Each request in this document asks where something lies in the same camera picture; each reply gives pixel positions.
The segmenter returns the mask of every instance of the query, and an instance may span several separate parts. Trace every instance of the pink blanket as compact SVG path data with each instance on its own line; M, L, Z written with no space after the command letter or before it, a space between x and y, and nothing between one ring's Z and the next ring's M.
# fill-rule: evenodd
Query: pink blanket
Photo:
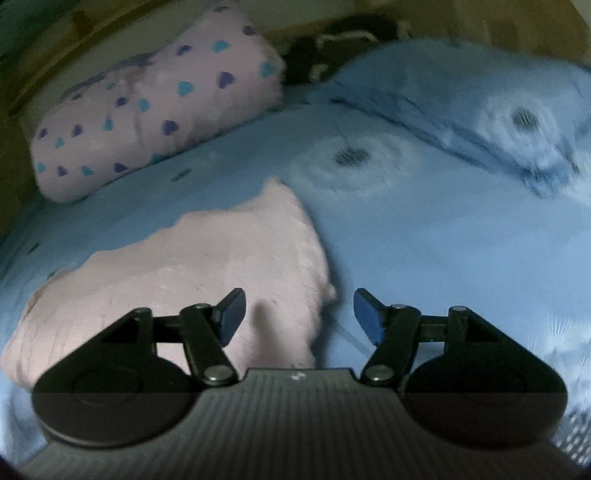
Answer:
M239 373L312 368L320 309L335 293L305 211L276 180L234 210L187 213L142 242L95 253L78 270L54 276L32 295L1 367L31 388L136 307L175 315L192 304L215 304L235 287L246 292L246 317L225 351ZM159 345L158 354L188 371L181 345Z

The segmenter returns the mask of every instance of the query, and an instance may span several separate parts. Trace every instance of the grooved black panel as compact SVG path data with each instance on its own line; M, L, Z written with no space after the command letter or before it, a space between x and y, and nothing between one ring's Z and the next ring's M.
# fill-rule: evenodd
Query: grooved black panel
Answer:
M150 442L111 452L53 443L21 469L31 480L563 480L578 470L549 443L505 452L447 444L392 391L348 370L251 371L206 391Z

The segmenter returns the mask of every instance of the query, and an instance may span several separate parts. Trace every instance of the dark stuffed toy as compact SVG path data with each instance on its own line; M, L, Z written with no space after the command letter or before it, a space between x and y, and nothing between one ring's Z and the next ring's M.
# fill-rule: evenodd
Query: dark stuffed toy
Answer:
M330 24L313 37L299 37L284 55L285 84L321 82L343 65L384 42L398 38L394 20L358 14Z

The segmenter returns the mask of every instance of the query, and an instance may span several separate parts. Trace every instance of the pink fabric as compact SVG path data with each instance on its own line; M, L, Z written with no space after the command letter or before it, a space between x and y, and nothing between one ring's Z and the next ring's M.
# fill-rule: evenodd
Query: pink fabric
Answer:
M260 116L282 99L281 57L230 4L205 12L146 66L57 105L31 142L37 184L69 202Z
M1 366L31 388L52 365L137 307L175 315L246 293L246 316L226 354L249 367L312 368L320 309L334 299L319 239L292 191L271 180L234 210L190 212L171 228L56 274L30 298ZM158 354L187 370L183 347Z

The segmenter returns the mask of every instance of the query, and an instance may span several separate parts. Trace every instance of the metal rivet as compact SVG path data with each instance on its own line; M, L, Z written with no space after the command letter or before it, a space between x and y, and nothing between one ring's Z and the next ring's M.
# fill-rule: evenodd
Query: metal rivet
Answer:
M205 372L203 372L203 376L211 382L227 382L233 377L233 375L234 370L227 365L207 367Z
M372 382L386 382L394 377L394 370L387 365L372 365L365 371L365 376Z

